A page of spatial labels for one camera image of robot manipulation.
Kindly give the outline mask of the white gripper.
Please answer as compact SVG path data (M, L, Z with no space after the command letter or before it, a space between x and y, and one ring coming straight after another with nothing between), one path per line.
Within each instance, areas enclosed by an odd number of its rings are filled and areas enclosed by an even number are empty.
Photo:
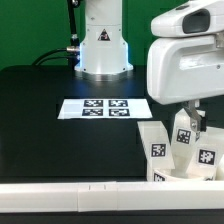
M183 102L191 129L205 132L198 99L224 94L224 0L188 0L154 18L151 32L148 94L163 105Z

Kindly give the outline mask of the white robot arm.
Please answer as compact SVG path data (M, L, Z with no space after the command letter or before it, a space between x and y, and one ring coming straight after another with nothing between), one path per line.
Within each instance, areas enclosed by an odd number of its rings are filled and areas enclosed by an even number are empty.
M86 34L75 70L97 81L130 71L122 37L122 0L84 0ZM155 17L147 57L147 91L156 102L181 102L191 129L206 129L198 101L224 95L224 0L188 0Z

